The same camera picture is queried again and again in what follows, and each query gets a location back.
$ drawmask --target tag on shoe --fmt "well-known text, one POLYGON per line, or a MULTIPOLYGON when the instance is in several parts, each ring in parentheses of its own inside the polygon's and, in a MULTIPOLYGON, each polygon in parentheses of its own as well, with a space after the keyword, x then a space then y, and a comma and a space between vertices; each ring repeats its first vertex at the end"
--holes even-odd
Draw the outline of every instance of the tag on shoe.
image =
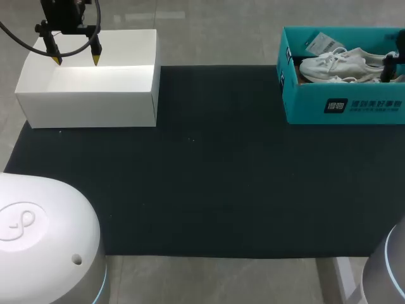
POLYGON ((325 35, 324 33, 320 32, 311 42, 311 39, 305 43, 307 46, 306 50, 314 55, 319 56, 320 54, 324 54, 327 52, 331 52, 336 48, 343 47, 344 45, 341 44, 339 41, 325 35))

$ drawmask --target shoe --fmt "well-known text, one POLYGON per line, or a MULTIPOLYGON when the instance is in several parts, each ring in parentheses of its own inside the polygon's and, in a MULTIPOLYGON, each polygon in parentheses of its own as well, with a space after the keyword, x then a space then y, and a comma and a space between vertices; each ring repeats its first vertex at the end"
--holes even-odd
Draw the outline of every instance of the shoe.
MULTIPOLYGON (((379 76, 376 77, 374 75, 367 75, 360 79, 356 79, 354 77, 346 77, 342 79, 335 76, 329 80, 326 80, 326 82, 330 84, 379 84, 381 83, 381 79, 379 76)), ((400 75, 396 79, 392 79, 390 82, 405 82, 405 75, 400 75)))
POLYGON ((302 76, 311 82, 330 82, 334 77, 360 79, 368 75, 379 76, 383 71, 384 55, 374 55, 360 47, 348 51, 338 47, 317 58, 304 59, 299 66, 302 76))

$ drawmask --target black mat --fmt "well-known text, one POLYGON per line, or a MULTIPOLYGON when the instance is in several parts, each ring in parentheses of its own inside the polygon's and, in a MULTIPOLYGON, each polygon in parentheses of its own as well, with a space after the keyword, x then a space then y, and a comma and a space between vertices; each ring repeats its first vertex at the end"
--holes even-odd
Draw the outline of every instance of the black mat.
POLYGON ((405 127, 292 126, 273 66, 163 67, 158 127, 32 130, 6 171, 67 182, 109 255, 369 255, 405 212, 405 127))

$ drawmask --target black cable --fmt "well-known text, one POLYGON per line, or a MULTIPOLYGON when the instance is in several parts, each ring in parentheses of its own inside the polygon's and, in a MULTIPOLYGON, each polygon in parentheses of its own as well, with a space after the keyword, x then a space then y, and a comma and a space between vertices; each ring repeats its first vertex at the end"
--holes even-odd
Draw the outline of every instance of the black cable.
POLYGON ((97 37, 97 34, 100 31, 100 24, 101 24, 101 11, 100 11, 100 4, 99 0, 94 1, 96 4, 96 9, 97 9, 97 23, 96 23, 96 30, 94 31, 93 35, 90 37, 89 41, 87 41, 82 47, 78 48, 75 51, 69 52, 69 53, 63 53, 63 54, 49 54, 47 52, 40 51, 38 49, 34 49, 32 46, 29 46, 25 42, 19 40, 16 35, 11 33, 8 28, 5 27, 4 24, 1 23, 0 21, 0 29, 2 29, 7 35, 9 35, 15 42, 17 42, 19 45, 23 46, 24 48, 28 49, 31 52, 37 53, 39 55, 47 56, 47 57, 70 57, 73 55, 76 55, 80 53, 81 51, 84 51, 87 49, 90 44, 94 41, 94 39, 97 37))

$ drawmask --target shoe box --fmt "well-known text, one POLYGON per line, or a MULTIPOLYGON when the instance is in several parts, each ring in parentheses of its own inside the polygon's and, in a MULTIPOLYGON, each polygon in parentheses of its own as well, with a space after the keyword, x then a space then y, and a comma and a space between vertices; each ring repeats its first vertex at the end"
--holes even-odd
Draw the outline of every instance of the shoe box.
MULTIPOLYGON (((401 28, 285 27, 277 73, 290 124, 405 124, 405 82, 309 83, 299 73, 305 58, 316 57, 308 47, 322 33, 330 42, 325 51, 343 45, 371 54, 396 51, 401 28)), ((397 75, 405 73, 398 65, 397 75)))

